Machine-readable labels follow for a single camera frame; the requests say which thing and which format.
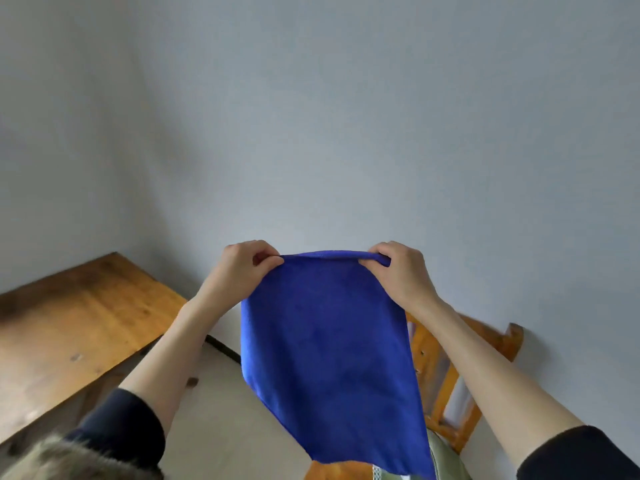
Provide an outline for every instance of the forearm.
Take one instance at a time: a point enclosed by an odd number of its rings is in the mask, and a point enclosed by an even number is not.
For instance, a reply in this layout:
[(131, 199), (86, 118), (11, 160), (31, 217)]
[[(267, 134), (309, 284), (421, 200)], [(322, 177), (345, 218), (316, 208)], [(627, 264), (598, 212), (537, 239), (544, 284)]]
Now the forearm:
[(516, 467), (549, 439), (582, 424), (471, 330), (452, 307), (423, 306), (416, 318), (439, 341)]
[(169, 330), (123, 380), (120, 387), (144, 400), (160, 420), (166, 436), (204, 339), (222, 315), (190, 301)]

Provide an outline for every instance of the black baseboard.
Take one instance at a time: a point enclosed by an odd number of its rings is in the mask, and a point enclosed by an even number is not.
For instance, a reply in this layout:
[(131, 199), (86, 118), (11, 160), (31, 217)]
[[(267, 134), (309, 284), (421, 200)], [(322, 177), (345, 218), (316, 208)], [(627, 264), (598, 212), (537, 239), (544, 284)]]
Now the black baseboard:
[(212, 346), (213, 348), (216, 348), (217, 350), (222, 352), (224, 355), (229, 357), (229, 359), (233, 360), (234, 362), (241, 363), (240, 354), (238, 354), (238, 352), (236, 352), (235, 350), (230, 349), (229, 347), (224, 345), (218, 339), (214, 339), (212, 336), (207, 335), (207, 338), (204, 339), (204, 341), (208, 343), (210, 346)]

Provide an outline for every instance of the black sleeve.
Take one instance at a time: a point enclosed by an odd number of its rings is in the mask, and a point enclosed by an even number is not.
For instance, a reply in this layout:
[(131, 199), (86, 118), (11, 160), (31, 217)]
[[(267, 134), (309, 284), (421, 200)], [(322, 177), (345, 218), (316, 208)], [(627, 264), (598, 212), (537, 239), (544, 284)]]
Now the black sleeve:
[(580, 426), (550, 439), (518, 469), (518, 480), (640, 480), (640, 468), (598, 428)]
[(114, 390), (65, 439), (144, 469), (156, 470), (164, 454), (164, 430), (156, 414), (124, 389)]

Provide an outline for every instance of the blue cloth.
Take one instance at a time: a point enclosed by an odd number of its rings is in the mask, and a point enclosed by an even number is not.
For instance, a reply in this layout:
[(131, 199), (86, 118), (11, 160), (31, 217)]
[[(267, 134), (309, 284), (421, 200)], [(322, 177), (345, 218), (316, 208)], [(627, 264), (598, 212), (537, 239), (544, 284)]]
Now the blue cloth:
[(283, 256), (242, 302), (244, 379), (313, 460), (435, 478), (402, 308), (354, 251)]

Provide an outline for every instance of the floor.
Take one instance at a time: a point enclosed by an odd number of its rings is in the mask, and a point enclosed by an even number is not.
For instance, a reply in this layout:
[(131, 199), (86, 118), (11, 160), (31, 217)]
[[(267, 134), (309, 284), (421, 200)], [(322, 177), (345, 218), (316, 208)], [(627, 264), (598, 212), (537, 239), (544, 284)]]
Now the floor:
[[(160, 463), (169, 478), (304, 478), (308, 455), (245, 384), (236, 362), (205, 344), (196, 375), (200, 382), (185, 392)], [(74, 397), (38, 420), (29, 442), (72, 428), (81, 400)], [(15, 460), (7, 448), (0, 445), (0, 474)]]

